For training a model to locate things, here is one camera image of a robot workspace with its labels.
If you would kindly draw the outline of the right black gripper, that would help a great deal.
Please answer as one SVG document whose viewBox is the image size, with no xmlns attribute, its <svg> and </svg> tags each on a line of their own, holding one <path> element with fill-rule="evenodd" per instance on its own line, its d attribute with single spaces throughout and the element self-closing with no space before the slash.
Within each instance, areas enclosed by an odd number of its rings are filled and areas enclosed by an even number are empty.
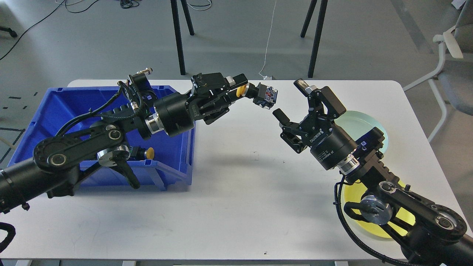
<svg viewBox="0 0 473 266">
<path fill-rule="evenodd" d="M 346 107 L 328 86 L 309 86 L 303 79 L 293 84 L 306 97 L 309 110 L 299 123 L 290 121 L 280 108 L 273 111 L 282 128 L 280 137 L 298 154 L 310 147 L 324 169 L 332 169 L 357 148 L 353 138 L 335 124 L 335 119 L 347 111 Z"/>
</svg>

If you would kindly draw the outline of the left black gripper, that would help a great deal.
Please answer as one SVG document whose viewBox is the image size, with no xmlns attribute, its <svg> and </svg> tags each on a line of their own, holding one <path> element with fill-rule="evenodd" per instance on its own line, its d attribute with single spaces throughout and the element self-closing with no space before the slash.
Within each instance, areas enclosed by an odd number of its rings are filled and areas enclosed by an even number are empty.
<svg viewBox="0 0 473 266">
<path fill-rule="evenodd" d="M 153 133 L 165 131 L 174 137 L 194 128 L 194 121 L 203 120 L 207 125 L 228 113 L 229 106 L 243 98 L 237 89 L 248 83 L 245 74 L 224 77 L 221 73 L 196 74 L 191 77 L 192 88 L 186 94 L 175 92 L 154 102 Z M 213 101 L 204 95 L 216 97 Z"/>
</svg>

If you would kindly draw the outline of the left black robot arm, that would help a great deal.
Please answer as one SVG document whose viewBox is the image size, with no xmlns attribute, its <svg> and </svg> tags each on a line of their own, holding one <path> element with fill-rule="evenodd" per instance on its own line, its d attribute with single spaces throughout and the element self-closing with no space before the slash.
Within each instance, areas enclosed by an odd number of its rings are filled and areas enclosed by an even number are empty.
<svg viewBox="0 0 473 266">
<path fill-rule="evenodd" d="M 118 91 L 102 106 L 69 120 L 52 137 L 39 142 L 33 156 L 1 170 L 1 213 L 15 207 L 29 210 L 28 201 L 44 192 L 49 198 L 73 196 L 79 185 L 102 167 L 123 175 L 129 185 L 141 186 L 128 164 L 132 150 L 126 134 L 138 130 L 147 140 L 165 131 L 173 137 L 194 128 L 194 122 L 211 124 L 246 97 L 259 103 L 267 87 L 250 83 L 244 74 L 196 74 L 188 92 L 158 98 L 145 68 L 118 81 Z"/>
</svg>

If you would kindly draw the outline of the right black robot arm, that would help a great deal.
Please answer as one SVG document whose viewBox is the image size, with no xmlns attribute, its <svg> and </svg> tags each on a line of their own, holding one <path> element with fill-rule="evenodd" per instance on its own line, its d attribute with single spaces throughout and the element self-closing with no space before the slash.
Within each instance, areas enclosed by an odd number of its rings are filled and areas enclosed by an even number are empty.
<svg viewBox="0 0 473 266">
<path fill-rule="evenodd" d="M 467 224 L 454 210 L 424 198 L 399 184 L 381 161 L 384 134 L 377 127 L 358 140 L 335 123 L 346 112 L 332 90 L 318 89 L 303 79 L 295 87 L 308 99 L 309 113 L 294 123 L 277 109 L 273 115 L 282 128 L 281 138 L 296 153 L 309 147 L 326 169 L 339 168 L 342 180 L 334 186 L 338 219 L 363 251 L 397 266 L 471 266 L 472 238 Z M 351 230 L 345 215 L 379 226 L 400 245 L 407 262 L 392 259 L 366 245 Z"/>
</svg>

